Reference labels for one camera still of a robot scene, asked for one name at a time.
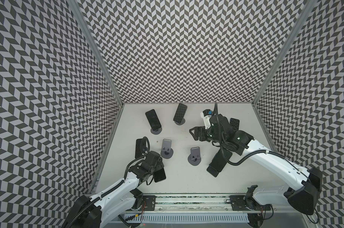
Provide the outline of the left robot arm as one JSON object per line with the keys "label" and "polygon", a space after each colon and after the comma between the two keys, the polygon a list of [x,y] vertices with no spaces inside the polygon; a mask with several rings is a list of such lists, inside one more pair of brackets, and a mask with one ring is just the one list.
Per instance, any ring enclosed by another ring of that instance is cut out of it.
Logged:
{"label": "left robot arm", "polygon": [[115,218],[119,218],[129,228],[137,227],[128,223],[121,215],[128,210],[145,208],[143,193],[138,190],[140,185],[149,178],[155,183],[166,179],[162,157],[151,151],[146,136],[141,139],[140,151],[142,156],[127,165],[120,180],[97,194],[79,197],[69,210],[62,227],[103,228]]}

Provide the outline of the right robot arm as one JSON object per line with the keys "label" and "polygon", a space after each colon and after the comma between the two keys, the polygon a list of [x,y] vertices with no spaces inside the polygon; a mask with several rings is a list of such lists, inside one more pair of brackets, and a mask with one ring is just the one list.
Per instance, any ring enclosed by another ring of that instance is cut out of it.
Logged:
{"label": "right robot arm", "polygon": [[254,210],[259,205],[290,205],[307,216],[317,212],[317,203],[322,192],[323,173],[318,168],[306,168],[295,164],[276,153],[249,133],[239,130],[238,124],[232,125],[218,112],[213,110],[201,112],[203,126],[189,130],[195,141],[209,142],[219,148],[207,172],[217,177],[224,167],[240,166],[247,160],[253,160],[285,182],[284,185],[263,188],[252,185],[244,196],[245,205]]}

